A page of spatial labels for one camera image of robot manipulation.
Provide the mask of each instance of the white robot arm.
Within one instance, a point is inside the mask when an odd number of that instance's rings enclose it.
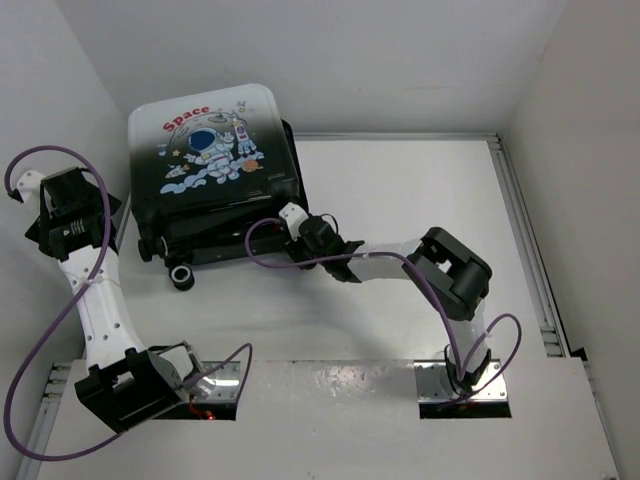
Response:
[[[285,249],[294,261],[318,260],[341,282],[411,280],[427,298],[435,295],[438,301],[430,301],[441,305],[454,350],[446,358],[449,379],[456,390],[472,392],[491,361],[491,350],[480,338],[485,332],[482,300],[489,293],[489,265],[441,228],[430,229],[420,239],[373,245],[345,242],[322,216],[309,215],[294,203],[287,204],[279,216],[290,237]],[[321,261],[340,255],[347,258]],[[398,258],[408,259],[410,265]]]
[[[73,168],[46,178],[26,172],[17,192],[21,201],[40,200],[27,238],[58,260],[74,295],[86,289],[77,302],[88,371],[75,384],[80,402],[120,433],[188,401],[193,388],[185,388],[185,380],[201,374],[202,366],[185,342],[156,353],[138,338],[120,289],[115,229],[97,275],[88,279],[105,228],[98,189]],[[113,214],[120,202],[109,201]]]

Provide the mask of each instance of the cartoon illustration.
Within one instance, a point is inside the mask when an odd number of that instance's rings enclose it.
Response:
[[[238,102],[237,106],[244,111],[246,102]],[[177,195],[187,189],[207,185],[208,177],[215,178],[216,183],[222,185],[227,180],[238,180],[241,171],[253,173],[264,168],[258,160],[264,159],[265,156],[250,138],[247,122],[244,119],[240,118],[235,111],[229,113],[222,108],[219,108],[213,116],[209,113],[209,108],[206,108],[206,112],[204,112],[205,108],[201,110],[203,111],[201,116],[186,121],[181,119],[180,128],[170,130],[175,131],[169,142],[157,145],[158,156],[181,156],[187,161],[184,165],[167,164],[170,170],[165,175],[166,179],[184,178],[181,183],[163,185],[160,189],[161,194]],[[234,158],[236,145],[237,159]],[[187,152],[191,150],[194,153],[183,155],[182,152],[185,150]]]
[[[178,165],[178,166],[169,165],[169,167],[172,170],[169,173],[167,173],[164,178],[176,178],[181,175],[186,175],[187,170],[189,170],[189,165]]]
[[[229,132],[220,136],[213,128],[204,127],[195,130],[189,135],[189,146],[200,152],[195,156],[187,153],[184,158],[189,163],[196,165],[206,165],[207,172],[222,184],[229,180],[236,180],[240,177],[237,169],[232,168],[233,155],[231,150],[234,146],[234,138]]]
[[[238,154],[241,157],[253,156],[254,160],[260,160],[264,158],[264,154],[258,151],[258,147],[249,137],[249,132],[244,126],[244,122],[238,118],[236,112],[233,112],[231,117],[231,125],[233,125],[233,131],[238,139]]]

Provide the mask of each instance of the rocket illustration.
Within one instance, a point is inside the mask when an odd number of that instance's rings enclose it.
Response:
[[[238,118],[236,112],[233,112],[231,117],[231,125],[233,126],[233,131],[238,139],[238,153],[240,156],[251,157],[254,160],[264,158],[264,154],[258,151],[258,147],[253,140],[251,140],[251,137],[249,137],[249,132],[247,132],[247,127],[245,126],[244,121]]]

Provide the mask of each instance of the black suitcase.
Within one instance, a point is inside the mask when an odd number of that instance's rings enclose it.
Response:
[[[293,132],[271,92],[245,85],[140,107],[129,117],[131,212],[145,262],[164,259],[188,290],[190,265],[246,256],[247,229],[288,202],[308,209]],[[256,230],[252,250],[280,251],[284,233]]]

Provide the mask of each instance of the white wall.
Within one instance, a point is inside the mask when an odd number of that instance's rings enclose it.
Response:
[[[496,131],[566,0],[56,0],[128,114],[248,82],[298,131]]]
[[[0,15],[0,169],[23,149],[56,143],[93,161],[113,193],[128,188],[126,124],[52,0],[2,0]],[[28,162],[43,173],[73,165],[58,154]],[[70,298],[55,261],[39,254],[24,231],[36,212],[0,195],[0,397],[15,370]],[[27,372],[13,424],[26,440],[53,360],[82,352],[70,316]],[[14,478],[20,456],[0,434],[0,479]]]
[[[570,2],[507,136],[572,348],[640,478],[640,2]]]

